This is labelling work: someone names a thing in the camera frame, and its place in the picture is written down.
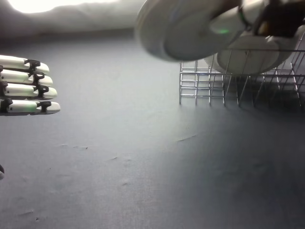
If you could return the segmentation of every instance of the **bright light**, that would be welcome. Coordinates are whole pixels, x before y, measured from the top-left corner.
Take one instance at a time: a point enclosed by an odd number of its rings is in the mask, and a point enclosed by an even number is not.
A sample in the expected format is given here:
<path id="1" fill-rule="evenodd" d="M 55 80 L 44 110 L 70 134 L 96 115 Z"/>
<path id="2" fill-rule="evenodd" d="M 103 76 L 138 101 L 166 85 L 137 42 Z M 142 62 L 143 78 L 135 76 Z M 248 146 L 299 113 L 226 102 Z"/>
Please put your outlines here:
<path id="1" fill-rule="evenodd" d="M 118 0 L 9 0 L 12 7 L 22 13 L 40 13 L 58 6 L 78 5 L 82 3 L 107 3 Z"/>

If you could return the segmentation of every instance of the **wire rack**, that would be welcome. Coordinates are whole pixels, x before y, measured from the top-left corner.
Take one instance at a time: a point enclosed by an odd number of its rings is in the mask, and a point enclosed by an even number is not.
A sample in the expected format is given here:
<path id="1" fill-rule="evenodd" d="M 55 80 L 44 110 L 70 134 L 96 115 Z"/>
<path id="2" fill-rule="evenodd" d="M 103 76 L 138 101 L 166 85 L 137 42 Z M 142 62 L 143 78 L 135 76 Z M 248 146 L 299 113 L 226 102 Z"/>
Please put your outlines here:
<path id="1" fill-rule="evenodd" d="M 305 50 L 303 37 L 291 56 L 278 67 L 263 74 L 230 74 L 212 69 L 204 60 L 182 62 L 180 64 L 179 102 L 182 98 L 207 98 L 221 100 L 226 106 L 228 101 L 272 106 L 295 106 L 304 109 L 305 100 Z M 274 52 L 274 50 L 239 50 L 241 52 Z"/>

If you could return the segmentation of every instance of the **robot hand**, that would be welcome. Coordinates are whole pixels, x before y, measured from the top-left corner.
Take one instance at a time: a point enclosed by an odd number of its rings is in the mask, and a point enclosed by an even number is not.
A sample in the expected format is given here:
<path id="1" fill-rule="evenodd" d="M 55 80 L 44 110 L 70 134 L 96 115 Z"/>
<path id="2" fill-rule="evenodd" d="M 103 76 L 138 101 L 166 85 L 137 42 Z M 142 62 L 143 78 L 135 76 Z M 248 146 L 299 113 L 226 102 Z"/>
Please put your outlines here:
<path id="1" fill-rule="evenodd" d="M 60 111 L 46 64 L 0 55 L 0 115 L 49 115 Z M 0 180 L 4 169 L 0 165 Z"/>

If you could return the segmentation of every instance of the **silver dish rack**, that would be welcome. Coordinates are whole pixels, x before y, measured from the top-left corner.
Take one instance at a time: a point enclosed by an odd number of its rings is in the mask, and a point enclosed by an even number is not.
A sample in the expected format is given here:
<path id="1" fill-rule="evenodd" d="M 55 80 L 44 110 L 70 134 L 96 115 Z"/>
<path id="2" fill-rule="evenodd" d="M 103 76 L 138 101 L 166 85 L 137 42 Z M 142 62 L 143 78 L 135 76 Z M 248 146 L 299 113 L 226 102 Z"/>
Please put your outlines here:
<path id="1" fill-rule="evenodd" d="M 302 39 L 290 58 L 277 68 L 263 74 L 230 74 L 212 69 L 204 60 L 180 64 L 179 102 L 190 97 L 197 104 L 206 98 L 209 104 L 220 99 L 224 106 L 228 101 L 251 103 L 254 107 L 284 106 L 304 109 L 305 105 L 305 48 Z M 274 50 L 239 50 L 241 52 L 274 52 Z"/>

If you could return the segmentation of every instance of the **white plate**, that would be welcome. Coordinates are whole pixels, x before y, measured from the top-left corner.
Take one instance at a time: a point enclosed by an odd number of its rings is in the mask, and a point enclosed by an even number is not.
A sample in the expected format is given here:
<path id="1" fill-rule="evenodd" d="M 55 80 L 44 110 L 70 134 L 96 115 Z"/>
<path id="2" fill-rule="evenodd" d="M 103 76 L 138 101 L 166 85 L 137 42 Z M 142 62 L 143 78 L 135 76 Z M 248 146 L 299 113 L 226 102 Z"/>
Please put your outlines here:
<path id="1" fill-rule="evenodd" d="M 241 0 L 148 0 L 136 36 L 152 55 L 169 61 L 193 61 L 226 48 L 242 32 L 215 34 L 209 22 Z"/>
<path id="2" fill-rule="evenodd" d="M 296 47 L 299 36 L 292 39 L 261 36 L 253 36 L 245 32 L 240 38 L 232 43 L 228 49 L 258 49 L 260 51 L 232 50 L 230 64 L 230 50 L 223 50 L 214 55 L 213 69 L 220 73 L 234 74 L 258 74 L 267 72 L 289 58 L 291 52 L 279 52 L 279 50 L 293 50 Z M 204 59 L 211 66 L 213 56 Z"/>

